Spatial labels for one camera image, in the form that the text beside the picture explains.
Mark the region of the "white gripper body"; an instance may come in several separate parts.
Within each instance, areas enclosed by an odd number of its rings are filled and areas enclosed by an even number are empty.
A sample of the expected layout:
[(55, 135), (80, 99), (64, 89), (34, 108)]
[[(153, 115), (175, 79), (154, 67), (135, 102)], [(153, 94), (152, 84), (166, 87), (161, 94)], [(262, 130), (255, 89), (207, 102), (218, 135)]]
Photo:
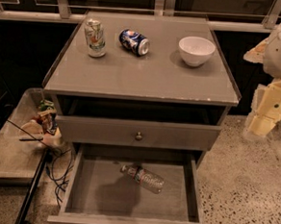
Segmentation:
[(273, 122), (281, 120), (281, 80), (279, 78), (274, 79), (265, 88), (264, 95), (256, 109), (256, 115)]

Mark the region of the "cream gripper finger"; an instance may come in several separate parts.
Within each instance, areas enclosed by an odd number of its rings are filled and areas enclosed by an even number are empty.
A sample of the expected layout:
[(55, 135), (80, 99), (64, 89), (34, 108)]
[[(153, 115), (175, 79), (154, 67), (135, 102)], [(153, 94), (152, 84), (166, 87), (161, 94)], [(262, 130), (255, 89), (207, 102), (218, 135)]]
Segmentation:
[(265, 55), (268, 39), (260, 41), (254, 48), (251, 48), (243, 55), (243, 59), (252, 63), (263, 63), (263, 56)]
[(274, 128), (275, 124), (273, 119), (258, 116), (254, 112), (251, 112), (244, 122), (244, 127), (252, 135), (265, 137)]

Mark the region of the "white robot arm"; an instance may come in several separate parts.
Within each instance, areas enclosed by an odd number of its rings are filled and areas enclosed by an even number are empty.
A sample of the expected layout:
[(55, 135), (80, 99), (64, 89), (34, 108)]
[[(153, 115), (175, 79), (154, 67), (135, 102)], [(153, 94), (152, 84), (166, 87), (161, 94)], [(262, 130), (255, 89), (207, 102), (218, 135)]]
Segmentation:
[(246, 61), (261, 63), (273, 78), (267, 86), (258, 85), (253, 95), (251, 112), (244, 122), (244, 133), (265, 137), (281, 120), (281, 23), (243, 55)]

